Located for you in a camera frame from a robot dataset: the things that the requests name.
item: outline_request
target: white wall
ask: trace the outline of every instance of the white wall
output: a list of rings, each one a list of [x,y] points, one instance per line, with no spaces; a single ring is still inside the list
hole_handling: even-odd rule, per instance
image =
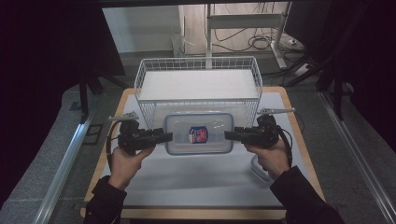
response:
[[[171,36],[180,34],[178,6],[104,8],[119,53],[172,50]]]

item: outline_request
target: white wire basket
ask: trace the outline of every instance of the white wire basket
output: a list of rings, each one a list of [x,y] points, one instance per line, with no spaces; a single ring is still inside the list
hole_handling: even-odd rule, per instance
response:
[[[262,77],[254,57],[144,59],[134,92],[150,129],[172,113],[208,111],[230,113],[235,126],[249,127]]]

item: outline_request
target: black sleeve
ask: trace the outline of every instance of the black sleeve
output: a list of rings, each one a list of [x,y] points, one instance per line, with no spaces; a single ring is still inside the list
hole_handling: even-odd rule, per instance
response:
[[[284,172],[270,189],[295,223],[344,223],[338,212],[318,196],[297,166]]]
[[[84,224],[120,223],[120,213],[126,192],[109,185],[105,176],[99,179],[92,193],[93,198],[87,204]]]

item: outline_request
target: hand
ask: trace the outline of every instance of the hand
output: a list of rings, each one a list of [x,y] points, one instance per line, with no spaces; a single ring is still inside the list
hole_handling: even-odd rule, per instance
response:
[[[259,164],[268,170],[268,175],[276,180],[283,172],[289,170],[287,150],[282,139],[269,148],[245,145],[247,151],[259,157]]]
[[[117,189],[125,190],[131,179],[142,166],[142,160],[149,156],[153,148],[141,150],[137,155],[129,155],[119,147],[114,148],[112,156],[111,176],[108,184]]]

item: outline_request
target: white board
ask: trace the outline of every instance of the white board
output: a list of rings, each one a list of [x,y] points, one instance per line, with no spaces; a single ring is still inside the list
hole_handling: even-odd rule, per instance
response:
[[[263,92],[259,109],[284,108],[279,93]],[[134,95],[126,102],[124,113],[135,111],[143,118]],[[276,122],[293,138],[293,165],[307,171],[296,144],[287,114],[275,115]],[[147,128],[143,119],[139,128]],[[229,154],[171,156],[164,145],[143,161],[141,170],[126,189],[124,205],[137,206],[281,206],[269,189],[268,183],[250,170],[253,154],[240,143],[233,145]],[[103,175],[110,175],[106,165]]]

